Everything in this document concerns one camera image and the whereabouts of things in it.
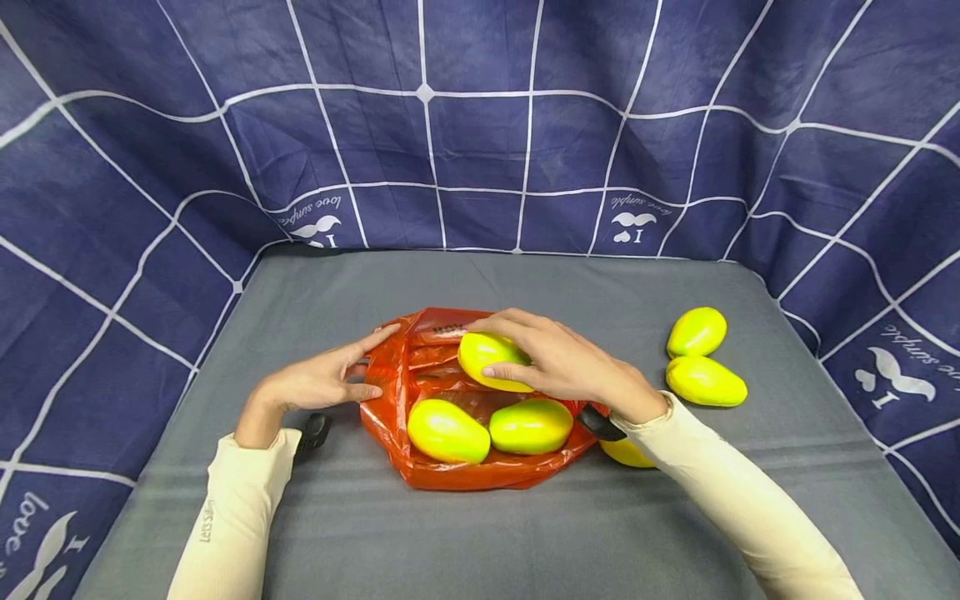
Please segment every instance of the plastic bag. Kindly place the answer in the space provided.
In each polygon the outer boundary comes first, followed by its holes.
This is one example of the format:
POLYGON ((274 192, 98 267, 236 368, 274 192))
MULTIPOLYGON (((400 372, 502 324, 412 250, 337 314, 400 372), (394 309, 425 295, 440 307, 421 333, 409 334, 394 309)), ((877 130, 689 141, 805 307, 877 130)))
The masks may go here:
MULTIPOLYGON (((370 354, 366 381, 380 386, 383 396, 361 404, 360 416, 367 431, 387 450, 394 468, 413 488, 451 491, 530 488, 569 465, 596 442, 575 420, 566 444, 556 452, 521 456, 491 447, 480 465, 440 463, 410 444, 407 417, 420 399, 438 397, 453 402, 487 426, 494 411, 526 397, 543 396, 492 390, 470 379, 460 368, 457 347, 464 326, 490 314, 426 308, 387 323, 400 323, 400 331, 370 354)), ((585 402, 561 402, 574 417, 586 405, 585 402)))

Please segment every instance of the blue backdrop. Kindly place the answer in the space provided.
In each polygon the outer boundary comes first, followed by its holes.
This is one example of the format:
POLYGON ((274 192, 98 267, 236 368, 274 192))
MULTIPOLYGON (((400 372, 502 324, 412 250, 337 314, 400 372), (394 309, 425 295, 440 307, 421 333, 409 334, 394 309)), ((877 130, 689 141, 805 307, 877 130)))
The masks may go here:
POLYGON ((740 262, 960 552, 955 0, 0 19, 0 595, 69 595, 288 239, 740 262))

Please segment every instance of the mango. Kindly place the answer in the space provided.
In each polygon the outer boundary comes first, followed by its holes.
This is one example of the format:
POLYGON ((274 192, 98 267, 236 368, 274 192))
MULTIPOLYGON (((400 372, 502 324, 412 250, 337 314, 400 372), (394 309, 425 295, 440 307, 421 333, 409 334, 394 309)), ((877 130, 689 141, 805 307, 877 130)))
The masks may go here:
POLYGON ((566 444, 573 415, 557 400, 529 398, 490 417, 493 447, 512 454, 546 454, 566 444))
POLYGON ((686 311, 673 325, 666 353, 678 356, 707 356, 720 348, 727 335, 727 320, 716 308, 701 306, 686 311))
POLYGON ((666 383, 678 396, 705 406, 737 406, 747 399, 747 384, 706 356, 678 356, 666 366, 666 383))
POLYGON ((414 404, 407 435, 420 452, 441 463, 479 465, 490 452, 490 433, 464 409, 439 398, 414 404))
POLYGON ((532 362, 523 350, 502 335, 468 331, 460 340, 457 360, 460 361, 460 366, 471 379, 488 388, 525 394, 533 392, 533 388, 526 384, 507 379, 485 377, 481 373, 484 367, 493 363, 518 363, 526 367, 532 362))
POLYGON ((616 442, 600 440, 600 447, 604 452, 607 453, 607 456, 611 457, 621 465, 634 468, 657 467, 654 465, 653 461, 643 454, 640 448, 636 447, 634 443, 630 441, 629 438, 617 440, 616 442))

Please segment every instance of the forearm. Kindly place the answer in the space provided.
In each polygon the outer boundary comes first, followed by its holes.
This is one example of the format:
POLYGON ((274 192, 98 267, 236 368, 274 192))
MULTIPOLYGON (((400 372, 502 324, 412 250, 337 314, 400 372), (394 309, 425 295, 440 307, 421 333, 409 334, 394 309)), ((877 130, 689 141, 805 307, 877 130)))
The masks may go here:
POLYGON ((218 443, 169 599, 260 597, 270 525, 300 442, 299 431, 280 428, 284 412, 268 387, 258 386, 234 434, 218 443))
POLYGON ((614 417, 743 555, 772 598, 860 598, 840 556, 776 483, 676 398, 642 425, 614 417))

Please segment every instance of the gray tablecloth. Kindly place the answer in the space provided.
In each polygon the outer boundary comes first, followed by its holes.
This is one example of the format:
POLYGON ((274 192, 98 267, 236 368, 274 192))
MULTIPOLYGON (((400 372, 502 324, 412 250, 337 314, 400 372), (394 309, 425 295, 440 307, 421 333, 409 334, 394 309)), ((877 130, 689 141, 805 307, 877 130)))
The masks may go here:
MULTIPOLYGON (((704 304, 730 324, 715 358, 751 394, 739 408, 697 415, 787 489, 868 598, 957 598, 960 564, 748 271, 303 248, 271 252, 256 271, 78 597, 165 595, 217 439, 257 380, 289 362, 428 305, 520 306, 662 383, 670 326, 704 304)), ((762 597, 736 552, 657 471, 621 467, 595 447, 528 491, 419 492, 390 467, 355 406, 334 415, 326 445, 297 464, 278 509, 267 598, 762 597)))

